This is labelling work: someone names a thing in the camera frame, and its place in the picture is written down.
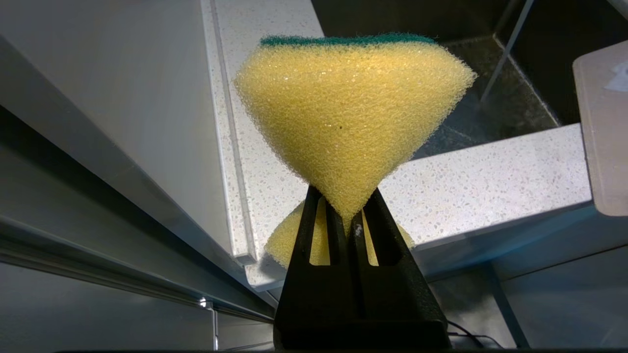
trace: speckled countertop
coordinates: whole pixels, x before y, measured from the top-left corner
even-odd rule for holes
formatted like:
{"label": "speckled countertop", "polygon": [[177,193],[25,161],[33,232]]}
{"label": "speckled countertop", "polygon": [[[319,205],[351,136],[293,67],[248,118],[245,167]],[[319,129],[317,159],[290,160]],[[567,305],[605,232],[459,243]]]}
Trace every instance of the speckled countertop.
{"label": "speckled countertop", "polygon": [[[307,185],[273,155],[232,80],[264,35],[323,36],[309,0],[202,0],[232,254],[257,290],[283,284],[264,251]],[[417,246],[591,200],[580,125],[401,165],[379,186]]]}

